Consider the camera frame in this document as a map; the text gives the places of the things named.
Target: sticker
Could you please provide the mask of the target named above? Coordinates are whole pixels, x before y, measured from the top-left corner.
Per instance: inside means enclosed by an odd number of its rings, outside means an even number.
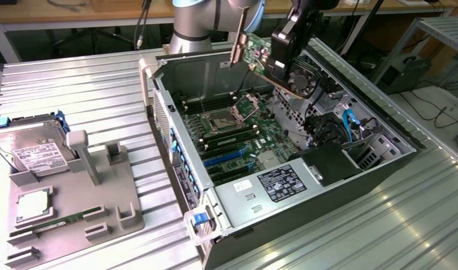
[[[237,138],[227,139],[226,141],[218,142],[217,146],[218,145],[225,145],[226,143],[234,142],[235,140],[237,140]]]
[[[182,189],[185,201],[186,201],[187,206],[191,210],[197,207],[198,201],[197,201],[197,198],[195,198],[193,191],[191,191],[191,188],[190,188],[190,182],[185,176],[182,166],[175,165],[175,166],[173,166],[173,168],[174,168],[174,173],[177,176],[178,184],[179,184],[181,189]]]
[[[257,176],[272,202],[279,202],[306,190],[290,165],[284,165]]]
[[[62,153],[54,142],[15,149],[11,153],[33,173],[66,166]]]
[[[241,192],[242,190],[246,190],[247,188],[251,188],[251,184],[250,184],[249,179],[246,179],[238,183],[234,183],[234,189],[237,192]]]

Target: aluminum table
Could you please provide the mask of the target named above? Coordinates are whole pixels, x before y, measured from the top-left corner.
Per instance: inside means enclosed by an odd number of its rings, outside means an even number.
[[[219,269],[458,269],[458,154],[322,42],[310,46],[427,149],[366,196]],[[141,231],[34,269],[201,268],[143,116],[137,60],[161,53],[9,64],[0,73],[0,115],[61,109],[71,129],[86,130],[90,151],[109,141],[127,147],[143,210]],[[1,261],[6,173],[0,158],[0,269],[7,269]]]

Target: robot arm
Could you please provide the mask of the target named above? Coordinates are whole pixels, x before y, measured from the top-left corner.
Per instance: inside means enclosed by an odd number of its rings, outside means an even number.
[[[291,0],[287,22],[270,37],[271,54],[265,65],[265,75],[275,83],[286,80],[292,59],[300,53],[312,33],[319,13],[330,10],[338,0]]]
[[[173,0],[174,34],[169,53],[210,50],[210,30],[235,32],[247,7],[243,31],[253,32],[261,23],[265,0]]]

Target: warning label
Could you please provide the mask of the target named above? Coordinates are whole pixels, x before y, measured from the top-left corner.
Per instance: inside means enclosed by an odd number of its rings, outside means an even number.
[[[279,202],[306,190],[290,165],[257,176],[272,202]]]
[[[63,156],[54,142],[15,149],[11,153],[33,173],[66,166]]]

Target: blue pcie slot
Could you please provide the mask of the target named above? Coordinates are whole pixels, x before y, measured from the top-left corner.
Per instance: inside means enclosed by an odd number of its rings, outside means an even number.
[[[210,160],[203,162],[203,166],[209,167],[209,166],[217,165],[218,163],[222,163],[227,160],[241,158],[243,155],[243,152],[245,152],[245,148],[242,150],[238,150],[237,152],[234,152],[231,154],[226,154],[226,155],[219,156],[214,159],[210,159]]]

